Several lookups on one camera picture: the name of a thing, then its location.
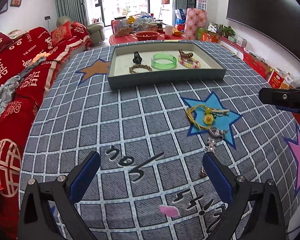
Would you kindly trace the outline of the green translucent bangle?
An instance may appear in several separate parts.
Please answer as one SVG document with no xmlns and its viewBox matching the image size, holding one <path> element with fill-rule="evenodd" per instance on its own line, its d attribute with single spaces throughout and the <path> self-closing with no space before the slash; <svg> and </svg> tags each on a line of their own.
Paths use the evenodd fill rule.
<svg viewBox="0 0 300 240">
<path fill-rule="evenodd" d="M 151 67 L 158 70 L 170 70 L 177 66 L 177 59 L 170 54 L 157 53 L 151 58 Z"/>
</svg>

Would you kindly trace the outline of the grey-green jewelry tray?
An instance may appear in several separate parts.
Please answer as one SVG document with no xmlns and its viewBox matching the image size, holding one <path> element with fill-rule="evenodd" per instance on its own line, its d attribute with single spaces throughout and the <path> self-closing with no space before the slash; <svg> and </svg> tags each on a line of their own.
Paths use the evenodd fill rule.
<svg viewBox="0 0 300 240">
<path fill-rule="evenodd" d="M 207 42 L 139 42 L 115 46 L 108 82 L 112 90 L 162 82 L 221 80 L 226 68 Z"/>
</svg>

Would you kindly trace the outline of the red gift box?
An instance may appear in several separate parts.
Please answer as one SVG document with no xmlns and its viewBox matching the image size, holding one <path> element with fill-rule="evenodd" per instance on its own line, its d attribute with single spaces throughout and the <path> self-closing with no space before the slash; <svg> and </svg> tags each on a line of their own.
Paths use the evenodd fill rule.
<svg viewBox="0 0 300 240">
<path fill-rule="evenodd" d="M 267 80 L 268 77 L 270 77 L 271 67 L 265 62 L 260 61 L 253 55 L 250 55 L 246 52 L 243 53 L 243 61 L 251 68 L 253 68 L 253 70 L 256 71 L 259 75 L 261 75 L 265 80 Z"/>
</svg>

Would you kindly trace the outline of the potted green plant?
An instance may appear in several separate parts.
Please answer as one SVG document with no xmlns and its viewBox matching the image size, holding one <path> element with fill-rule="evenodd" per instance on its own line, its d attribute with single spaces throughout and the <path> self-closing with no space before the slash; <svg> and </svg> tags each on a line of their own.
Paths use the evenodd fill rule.
<svg viewBox="0 0 300 240">
<path fill-rule="evenodd" d="M 230 26 L 224 26 L 220 24 L 218 26 L 218 33 L 220 36 L 224 38 L 228 38 L 229 36 L 234 37 L 236 35 L 235 31 Z"/>
</svg>

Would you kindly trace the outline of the light blue floral blanket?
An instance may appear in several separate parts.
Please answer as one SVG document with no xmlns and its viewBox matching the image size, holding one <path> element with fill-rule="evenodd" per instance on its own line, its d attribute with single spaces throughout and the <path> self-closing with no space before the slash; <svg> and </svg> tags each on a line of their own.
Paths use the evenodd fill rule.
<svg viewBox="0 0 300 240">
<path fill-rule="evenodd" d="M 13 76 L 8 79 L 3 85 L 0 86 L 0 117 L 8 104 L 12 101 L 15 90 L 25 80 L 26 75 L 30 73 L 34 68 L 36 68 L 40 63 L 46 61 L 46 57 L 42 56 L 37 61 L 27 66 L 22 72 L 18 75 Z"/>
</svg>

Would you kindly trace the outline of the red floral wrapped box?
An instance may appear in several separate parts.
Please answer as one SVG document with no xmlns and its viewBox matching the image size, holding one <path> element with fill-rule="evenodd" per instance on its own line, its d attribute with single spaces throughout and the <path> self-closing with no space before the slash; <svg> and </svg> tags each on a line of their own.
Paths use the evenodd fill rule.
<svg viewBox="0 0 300 240">
<path fill-rule="evenodd" d="M 202 9 L 189 8 L 186 14 L 184 37 L 187 40 L 196 40 L 198 29 L 203 28 L 206 22 L 207 12 Z"/>
</svg>

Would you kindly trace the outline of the white cylindrical container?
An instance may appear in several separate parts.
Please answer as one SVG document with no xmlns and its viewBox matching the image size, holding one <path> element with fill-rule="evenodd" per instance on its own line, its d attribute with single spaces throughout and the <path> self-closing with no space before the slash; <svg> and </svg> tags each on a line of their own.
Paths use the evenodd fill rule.
<svg viewBox="0 0 300 240">
<path fill-rule="evenodd" d="M 165 26 L 165 34 L 166 35 L 173 35 L 173 30 L 174 30 L 174 27 L 172 25 L 166 25 Z"/>
</svg>

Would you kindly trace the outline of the red wedding sofa cover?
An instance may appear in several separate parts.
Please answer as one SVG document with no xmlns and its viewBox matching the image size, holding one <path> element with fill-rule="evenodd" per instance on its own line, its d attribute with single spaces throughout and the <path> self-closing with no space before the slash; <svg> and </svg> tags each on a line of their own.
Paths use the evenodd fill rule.
<svg viewBox="0 0 300 240">
<path fill-rule="evenodd" d="M 67 21 L 0 33 L 0 239 L 16 239 L 23 153 L 31 126 L 62 65 L 92 46 L 87 28 Z"/>
</svg>

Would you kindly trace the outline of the black hair clip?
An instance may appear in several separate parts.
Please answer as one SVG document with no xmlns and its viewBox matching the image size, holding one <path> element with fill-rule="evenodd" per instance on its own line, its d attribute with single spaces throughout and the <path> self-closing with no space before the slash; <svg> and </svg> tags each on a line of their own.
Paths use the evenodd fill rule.
<svg viewBox="0 0 300 240">
<path fill-rule="evenodd" d="M 133 63 L 134 64 L 141 64 L 142 63 L 142 57 L 140 56 L 138 51 L 134 52 Z"/>
</svg>

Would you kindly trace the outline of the red colander bowl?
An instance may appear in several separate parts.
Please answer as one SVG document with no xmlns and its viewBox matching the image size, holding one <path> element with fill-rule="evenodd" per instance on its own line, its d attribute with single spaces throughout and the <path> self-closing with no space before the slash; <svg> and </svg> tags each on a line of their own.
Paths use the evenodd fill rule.
<svg viewBox="0 0 300 240">
<path fill-rule="evenodd" d="M 156 31 L 140 31 L 135 33 L 135 37 L 138 41 L 157 40 L 159 35 L 160 34 Z"/>
</svg>

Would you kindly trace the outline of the red embroidered cushion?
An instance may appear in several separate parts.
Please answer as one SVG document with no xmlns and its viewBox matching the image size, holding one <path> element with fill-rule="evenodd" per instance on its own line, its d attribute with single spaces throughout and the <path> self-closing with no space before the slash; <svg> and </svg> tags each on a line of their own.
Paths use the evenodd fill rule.
<svg viewBox="0 0 300 240">
<path fill-rule="evenodd" d="M 56 46 L 60 42 L 72 37 L 70 22 L 67 21 L 51 33 L 52 45 Z"/>
</svg>

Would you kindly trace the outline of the small red framed picture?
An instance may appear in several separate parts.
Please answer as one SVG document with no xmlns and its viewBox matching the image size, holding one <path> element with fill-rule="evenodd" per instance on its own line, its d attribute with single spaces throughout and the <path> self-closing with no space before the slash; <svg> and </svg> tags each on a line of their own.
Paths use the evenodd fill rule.
<svg viewBox="0 0 300 240">
<path fill-rule="evenodd" d="M 22 0 L 11 0 L 10 6 L 11 7 L 20 7 Z"/>
</svg>

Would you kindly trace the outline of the wall mounted black television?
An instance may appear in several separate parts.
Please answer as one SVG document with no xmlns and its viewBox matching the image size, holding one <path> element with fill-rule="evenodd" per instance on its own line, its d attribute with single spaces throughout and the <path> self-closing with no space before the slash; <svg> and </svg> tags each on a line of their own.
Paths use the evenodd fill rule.
<svg viewBox="0 0 300 240">
<path fill-rule="evenodd" d="M 226 18 L 266 35 L 300 61 L 300 5 L 296 0 L 229 0 Z"/>
</svg>

